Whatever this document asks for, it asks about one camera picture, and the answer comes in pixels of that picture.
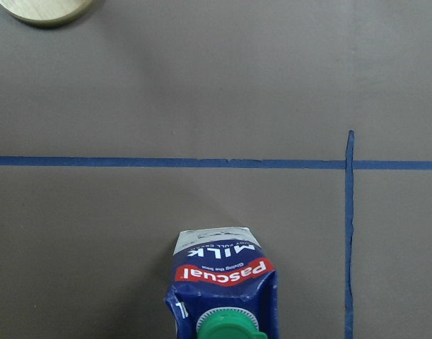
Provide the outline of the blue white milk carton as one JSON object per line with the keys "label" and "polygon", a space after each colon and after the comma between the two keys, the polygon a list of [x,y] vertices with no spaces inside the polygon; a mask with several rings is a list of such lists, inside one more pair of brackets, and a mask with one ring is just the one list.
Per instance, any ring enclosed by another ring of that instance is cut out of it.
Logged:
{"label": "blue white milk carton", "polygon": [[177,338],[279,338],[278,276],[246,227],[184,230],[165,303]]}

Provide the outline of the wooden mug tree stand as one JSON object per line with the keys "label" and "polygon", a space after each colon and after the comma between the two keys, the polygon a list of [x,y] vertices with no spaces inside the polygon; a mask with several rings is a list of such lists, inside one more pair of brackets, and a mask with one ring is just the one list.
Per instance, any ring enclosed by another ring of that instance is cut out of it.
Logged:
{"label": "wooden mug tree stand", "polygon": [[36,27],[56,27],[81,17],[92,0],[0,0],[0,6],[15,19]]}

